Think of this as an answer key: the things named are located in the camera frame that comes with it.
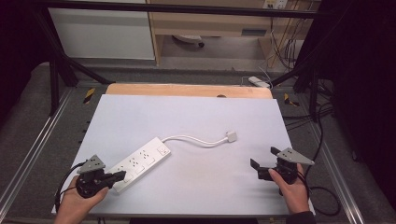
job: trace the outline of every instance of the floor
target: floor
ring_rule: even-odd
[[[250,85],[247,77],[257,76],[273,79],[287,71],[281,65],[267,68],[265,60],[258,50],[258,42],[252,38],[205,37],[205,47],[199,48],[191,44],[180,43],[171,36],[165,38],[163,60],[159,66],[135,62],[126,63],[123,67],[93,66],[92,70],[103,77],[121,82],[154,82],[154,83],[189,83],[217,85]],[[4,172],[0,175],[0,193],[8,190],[10,181],[18,172],[26,155],[31,153],[32,146],[38,135],[49,121],[50,86],[48,67],[37,67],[32,80],[25,89],[20,101],[10,111],[7,121],[0,129],[0,158]],[[69,92],[71,100],[64,106],[59,120],[42,146],[31,169],[24,171],[27,175],[17,190],[18,195],[9,200],[13,202],[7,207],[4,223],[51,223],[53,215],[52,196],[65,171],[70,168],[76,155],[84,130],[89,127],[89,120],[97,106],[100,95],[106,91],[106,86],[98,85],[82,74],[77,88],[61,87]],[[305,115],[302,103],[305,94],[294,94],[292,84],[294,79],[274,87],[272,93],[278,100],[283,116]],[[83,104],[89,88],[95,88],[95,94],[89,104]],[[285,93],[294,104],[285,104]],[[319,96],[319,103],[327,102],[326,97]],[[353,199],[359,207],[364,223],[396,223],[395,211],[387,203],[371,177],[364,163],[352,160],[350,147],[336,117],[327,116],[322,119],[325,143],[331,149],[343,177],[349,186]],[[318,145],[315,137],[315,124],[285,121],[289,130],[290,141],[294,148],[299,148],[307,157],[312,158]],[[312,186],[322,186],[334,190],[334,184],[329,175],[326,162],[319,154],[317,164],[310,174]],[[0,205],[5,201],[2,196]],[[315,190],[313,203],[325,211],[334,211],[336,203],[326,192]],[[327,217],[317,214],[318,223],[349,223],[347,211],[342,209],[339,215]],[[107,223],[127,223],[125,219],[107,220]],[[260,218],[260,223],[284,223],[284,219]]]

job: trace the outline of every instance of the human hand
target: human hand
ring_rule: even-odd
[[[300,163],[297,164],[297,169],[301,174],[304,173],[303,166]],[[282,191],[286,206],[291,214],[309,211],[306,187],[300,178],[297,178],[293,184],[289,185],[277,171],[269,169],[268,172]]]
[[[76,186],[77,179],[76,175],[70,182],[69,189]],[[88,212],[106,197],[107,192],[108,188],[104,188],[95,196],[85,199],[78,194],[76,189],[66,191],[54,223],[80,223],[88,215]]]

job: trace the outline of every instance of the black sleeve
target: black sleeve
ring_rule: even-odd
[[[286,218],[286,224],[316,224],[314,214],[312,212],[302,212],[290,215]]]

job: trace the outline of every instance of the black and yellow tape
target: black and yellow tape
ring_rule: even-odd
[[[85,105],[89,104],[94,92],[95,92],[95,88],[90,88],[87,91],[87,94],[85,95],[84,101],[82,103]]]
[[[293,102],[289,99],[289,96],[287,93],[285,93],[285,105],[294,105],[294,106],[300,106],[298,102]]]

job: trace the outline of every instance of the power strip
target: power strip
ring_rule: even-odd
[[[250,77],[248,79],[249,82],[251,82],[253,85],[257,86],[257,87],[264,87],[264,88],[268,88],[270,85],[268,85],[268,83],[266,83],[265,81],[257,78],[257,77]]]
[[[158,137],[153,138],[107,171],[108,173],[126,171],[124,180],[116,182],[113,189],[121,193],[170,154],[171,150]]]

